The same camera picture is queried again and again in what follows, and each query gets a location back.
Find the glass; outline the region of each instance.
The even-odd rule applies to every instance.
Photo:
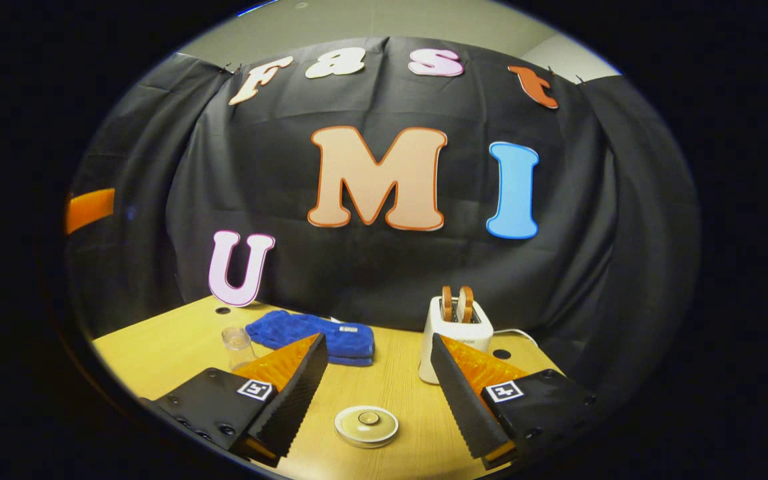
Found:
[[[244,328],[225,328],[221,332],[221,340],[223,340],[227,350],[230,371],[244,367],[244,365],[257,359],[256,353],[253,352],[250,335]]]

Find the folded blue towel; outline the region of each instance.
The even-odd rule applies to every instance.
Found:
[[[245,327],[256,343],[269,349],[280,349],[302,338],[323,333],[328,347],[328,359],[341,365],[372,365],[375,338],[372,328],[361,324],[338,324],[314,315],[292,314],[274,310]]]

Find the peach letter m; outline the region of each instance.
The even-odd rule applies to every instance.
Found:
[[[314,131],[312,142],[322,150],[316,207],[307,220],[317,227],[342,227],[351,218],[342,207],[342,185],[360,220],[371,225],[384,201],[396,190],[393,208],[384,216],[399,230],[432,231],[443,226],[437,209],[437,162],[446,134],[431,128],[411,127],[393,140],[381,162],[376,162],[354,127],[328,127]]]

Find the power cord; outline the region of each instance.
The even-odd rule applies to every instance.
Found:
[[[522,330],[517,330],[516,328],[506,328],[505,330],[497,330],[497,331],[493,332],[494,335],[496,335],[498,333],[520,333],[521,335],[524,335],[524,337],[532,340],[533,343],[535,343],[536,347],[539,347],[539,343],[534,338],[530,337],[530,335],[527,332],[524,332]]]

